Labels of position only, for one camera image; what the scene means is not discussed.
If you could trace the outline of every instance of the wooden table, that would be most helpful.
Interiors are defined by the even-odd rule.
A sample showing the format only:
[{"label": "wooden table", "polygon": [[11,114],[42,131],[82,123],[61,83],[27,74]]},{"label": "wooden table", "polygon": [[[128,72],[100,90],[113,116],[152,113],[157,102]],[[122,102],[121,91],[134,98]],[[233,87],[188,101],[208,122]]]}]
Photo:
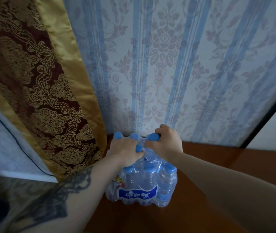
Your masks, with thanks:
[{"label": "wooden table", "polygon": [[[112,137],[107,145],[110,147]],[[185,153],[276,185],[276,152],[183,143]],[[244,232],[215,211],[205,194],[180,170],[167,207],[111,202],[103,195],[86,232]]]}]

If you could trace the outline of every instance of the bare forearm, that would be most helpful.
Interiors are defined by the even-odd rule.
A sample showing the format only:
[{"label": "bare forearm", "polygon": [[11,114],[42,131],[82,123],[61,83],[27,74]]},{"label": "bare forearm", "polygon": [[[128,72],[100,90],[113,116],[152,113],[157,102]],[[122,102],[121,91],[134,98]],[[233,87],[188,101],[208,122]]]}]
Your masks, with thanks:
[{"label": "bare forearm", "polygon": [[120,169],[119,157],[109,156],[68,177],[22,212],[11,231],[82,232]]},{"label": "bare forearm", "polygon": [[276,186],[184,153],[168,161],[247,230],[276,231]]}]

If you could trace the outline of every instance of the red and gold curtain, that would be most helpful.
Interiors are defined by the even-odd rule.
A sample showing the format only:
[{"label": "red and gold curtain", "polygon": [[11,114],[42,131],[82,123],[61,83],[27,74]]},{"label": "red and gold curtain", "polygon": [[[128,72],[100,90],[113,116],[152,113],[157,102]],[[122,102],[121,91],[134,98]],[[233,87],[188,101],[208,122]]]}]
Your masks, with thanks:
[{"label": "red and gold curtain", "polygon": [[101,158],[106,133],[63,3],[55,9],[65,33],[43,24],[40,0],[0,0],[0,110],[61,180]]}]

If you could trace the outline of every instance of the gold embroidery pattern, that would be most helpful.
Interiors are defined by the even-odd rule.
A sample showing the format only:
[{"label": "gold embroidery pattern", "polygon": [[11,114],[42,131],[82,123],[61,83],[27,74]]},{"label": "gold embroidery pattern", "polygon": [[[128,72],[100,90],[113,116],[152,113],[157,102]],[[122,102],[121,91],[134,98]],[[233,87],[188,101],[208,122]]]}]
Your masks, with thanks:
[{"label": "gold embroidery pattern", "polygon": [[58,175],[101,159],[34,0],[0,0],[0,91]]}]

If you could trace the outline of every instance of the tattoo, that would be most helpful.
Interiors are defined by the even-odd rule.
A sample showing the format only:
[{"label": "tattoo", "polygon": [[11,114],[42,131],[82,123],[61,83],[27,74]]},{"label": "tattoo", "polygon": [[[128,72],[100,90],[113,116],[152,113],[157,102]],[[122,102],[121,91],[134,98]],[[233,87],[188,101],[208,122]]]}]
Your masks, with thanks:
[{"label": "tattoo", "polygon": [[69,176],[36,199],[16,218],[13,224],[18,223],[18,228],[13,225],[14,232],[20,232],[53,219],[67,217],[66,200],[69,194],[78,194],[90,186],[92,168],[93,166],[87,167]]}]

